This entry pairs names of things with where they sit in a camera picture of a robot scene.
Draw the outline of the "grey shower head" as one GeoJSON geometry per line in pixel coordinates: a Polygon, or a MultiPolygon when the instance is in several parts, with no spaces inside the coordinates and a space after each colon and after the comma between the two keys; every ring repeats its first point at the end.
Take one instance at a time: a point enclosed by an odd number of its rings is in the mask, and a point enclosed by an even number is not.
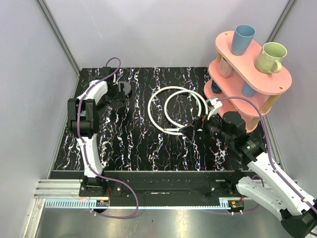
{"type": "Polygon", "coordinates": [[[126,81],[118,81],[118,94],[120,97],[127,97],[131,94],[132,87],[126,81]]]}

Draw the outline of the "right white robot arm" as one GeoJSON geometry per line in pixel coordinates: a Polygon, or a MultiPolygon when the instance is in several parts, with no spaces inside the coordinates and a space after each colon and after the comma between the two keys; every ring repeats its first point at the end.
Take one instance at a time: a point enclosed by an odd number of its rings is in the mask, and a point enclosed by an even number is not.
{"type": "Polygon", "coordinates": [[[270,211],[285,231],[294,238],[305,238],[317,225],[317,200],[304,191],[273,160],[268,148],[247,134],[245,121],[238,112],[195,118],[193,123],[180,129],[190,140],[201,130],[207,138],[227,144],[233,155],[266,182],[269,189],[256,183],[245,173],[236,172],[226,179],[225,191],[229,196],[246,196],[270,211]]]}

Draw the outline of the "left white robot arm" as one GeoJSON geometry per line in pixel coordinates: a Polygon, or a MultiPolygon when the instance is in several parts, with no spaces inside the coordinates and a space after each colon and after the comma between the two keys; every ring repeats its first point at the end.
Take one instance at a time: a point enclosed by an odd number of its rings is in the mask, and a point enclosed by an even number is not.
{"type": "Polygon", "coordinates": [[[100,162],[97,133],[100,128],[97,104],[105,102],[125,102],[131,86],[125,81],[117,81],[117,69],[104,66],[100,74],[93,77],[89,87],[78,97],[67,101],[67,127],[76,138],[84,161],[84,175],[79,196],[104,196],[109,192],[100,162]]]}

